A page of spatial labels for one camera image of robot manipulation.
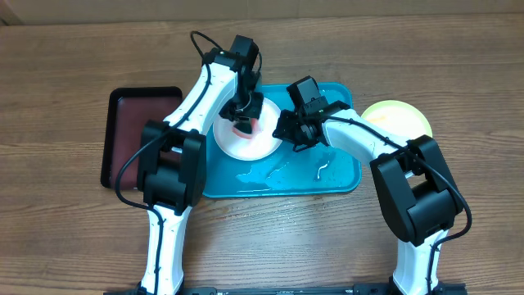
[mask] plastic tray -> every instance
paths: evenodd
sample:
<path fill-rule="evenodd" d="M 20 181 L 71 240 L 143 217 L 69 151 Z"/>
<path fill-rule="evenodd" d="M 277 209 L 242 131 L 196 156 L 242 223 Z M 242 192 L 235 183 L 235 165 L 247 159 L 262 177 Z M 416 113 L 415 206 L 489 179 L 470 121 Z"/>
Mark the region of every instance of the plastic tray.
<path fill-rule="evenodd" d="M 259 86 L 264 96 L 283 110 L 292 110 L 286 91 L 288 84 Z M 353 107 L 351 93 L 339 83 L 318 83 L 328 102 L 341 100 Z M 207 134 L 207 181 L 204 195 L 224 197 L 270 197 L 346 193 L 357 187 L 362 178 L 360 163 L 347 153 L 317 146 L 293 152 L 292 144 L 278 149 L 258 161 L 240 161 L 226 155 L 215 142 L 213 128 Z"/>

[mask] white plate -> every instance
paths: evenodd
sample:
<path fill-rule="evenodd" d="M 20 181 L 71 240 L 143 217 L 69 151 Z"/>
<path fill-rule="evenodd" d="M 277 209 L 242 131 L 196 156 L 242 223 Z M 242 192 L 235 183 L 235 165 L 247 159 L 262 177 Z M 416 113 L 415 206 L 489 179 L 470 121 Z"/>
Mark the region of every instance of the white plate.
<path fill-rule="evenodd" d="M 280 109 L 267 98 L 264 98 L 262 112 L 258 121 L 258 128 L 253 128 L 251 139 L 242 138 L 233 132 L 233 122 L 217 117 L 213 124 L 213 134 L 220 149 L 242 161 L 254 161 L 269 156 L 274 152 L 282 140 L 273 137 L 277 127 Z"/>

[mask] wood grain surface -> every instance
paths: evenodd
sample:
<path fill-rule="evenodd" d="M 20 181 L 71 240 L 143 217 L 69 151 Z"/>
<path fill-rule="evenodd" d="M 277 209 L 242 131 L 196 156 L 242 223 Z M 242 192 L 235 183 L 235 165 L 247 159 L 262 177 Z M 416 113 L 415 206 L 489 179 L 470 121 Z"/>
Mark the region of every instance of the wood grain surface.
<path fill-rule="evenodd" d="M 187 93 L 201 30 L 250 36 L 264 83 L 345 84 L 361 113 L 397 99 L 424 113 L 474 217 L 439 278 L 471 294 L 524 289 L 524 15 L 395 16 L 0 28 L 0 293 L 133 287 L 147 214 L 99 183 L 109 94 Z M 352 193 L 203 199 L 189 220 L 187 286 L 386 282 L 396 261 L 369 170 Z M 138 193 L 128 193 L 135 200 Z M 463 214 L 452 230 L 464 225 Z"/>

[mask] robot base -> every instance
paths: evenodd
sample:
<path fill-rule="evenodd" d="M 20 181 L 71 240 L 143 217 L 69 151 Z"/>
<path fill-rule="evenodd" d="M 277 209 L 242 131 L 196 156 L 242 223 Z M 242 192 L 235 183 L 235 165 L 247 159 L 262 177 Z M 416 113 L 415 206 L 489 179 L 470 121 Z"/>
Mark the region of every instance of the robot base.
<path fill-rule="evenodd" d="M 253 288 L 218 290 L 215 288 L 185 288 L 181 295 L 401 295 L 390 277 L 389 283 L 355 284 L 352 287 L 318 288 Z M 431 295 L 468 295 L 466 284 L 439 283 Z"/>

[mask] yellow plate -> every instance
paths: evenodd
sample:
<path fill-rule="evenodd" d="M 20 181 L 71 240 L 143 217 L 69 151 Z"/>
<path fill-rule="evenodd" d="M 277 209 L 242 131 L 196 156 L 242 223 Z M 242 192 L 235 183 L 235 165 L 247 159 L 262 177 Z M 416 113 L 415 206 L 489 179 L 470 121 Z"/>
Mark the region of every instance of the yellow plate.
<path fill-rule="evenodd" d="M 377 102 L 362 114 L 370 123 L 393 134 L 415 139 L 425 134 L 433 137 L 426 117 L 412 105 L 388 100 Z"/>

